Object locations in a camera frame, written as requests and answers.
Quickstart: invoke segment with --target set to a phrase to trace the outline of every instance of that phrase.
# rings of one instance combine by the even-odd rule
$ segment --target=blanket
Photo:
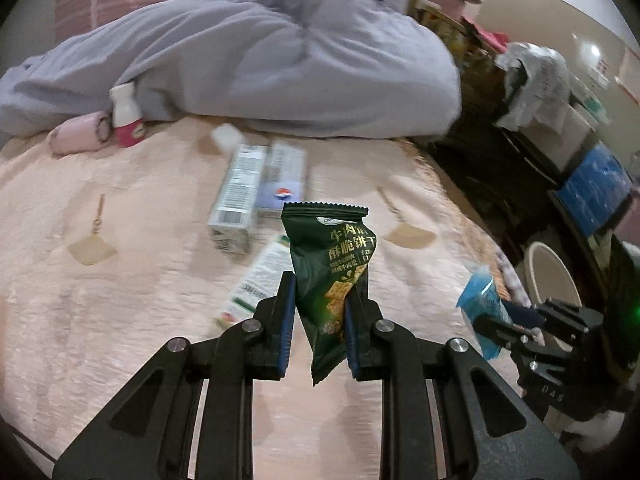
[[[386,0],[170,0],[69,38],[0,79],[0,131],[29,136],[110,110],[134,80],[147,120],[245,118],[300,136],[446,132],[458,71]]]
[[[246,256],[210,240],[206,222],[228,167],[209,136],[221,122],[187,117],[152,127],[131,148],[62,158],[40,137],[12,139],[0,153],[0,412],[54,457],[169,338],[218,335],[218,308],[284,232],[279,219],[263,219]],[[495,270],[495,245],[412,145],[287,142],[307,150],[308,200],[369,207],[366,225],[379,239],[369,290],[385,317],[423,338],[476,344],[456,300],[476,264]],[[423,250],[386,241],[398,224],[376,186],[436,241]],[[89,234],[101,193],[100,235],[118,253],[85,267],[67,247]],[[380,384],[356,383],[343,363],[314,388],[309,363],[297,322],[286,378],[254,388],[257,478],[377,478]],[[507,355],[492,364],[515,386]]]

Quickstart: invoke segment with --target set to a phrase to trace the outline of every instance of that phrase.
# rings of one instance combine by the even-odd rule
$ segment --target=green snack packet
[[[346,357],[344,298],[362,276],[376,235],[362,219],[366,207],[286,203],[282,223],[296,273],[296,305],[313,351],[314,386]]]

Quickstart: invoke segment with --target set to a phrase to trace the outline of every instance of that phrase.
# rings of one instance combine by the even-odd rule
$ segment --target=silver bolt
[[[376,329],[379,332],[391,332],[396,326],[389,319],[379,319],[376,321]]]
[[[469,350],[469,343],[461,337],[452,339],[449,344],[451,345],[451,348],[453,348],[454,352],[466,352]]]
[[[242,323],[242,330],[244,330],[245,332],[258,332],[261,326],[262,325],[260,324],[260,321],[251,318]]]
[[[169,339],[166,347],[169,352],[182,352],[187,348],[187,340],[183,337],[174,337],[173,339]]]

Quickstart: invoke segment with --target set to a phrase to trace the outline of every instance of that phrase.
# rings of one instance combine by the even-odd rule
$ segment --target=gray quilt
[[[110,110],[134,80],[147,120],[245,118],[300,136],[444,133],[460,83],[439,38],[387,0],[171,0],[31,57],[0,79],[0,131]]]

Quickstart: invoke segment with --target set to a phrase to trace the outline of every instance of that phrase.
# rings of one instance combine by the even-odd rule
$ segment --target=toothpaste box
[[[306,151],[275,142],[270,149],[256,206],[262,216],[280,217],[285,202],[302,202]]]
[[[272,239],[247,269],[216,314],[216,324],[226,330],[235,323],[252,317],[260,300],[277,294],[285,270],[293,270],[289,239],[279,235]]]
[[[265,146],[240,144],[226,170],[216,203],[211,209],[209,233],[221,251],[245,253],[255,227],[255,202],[267,158]]]

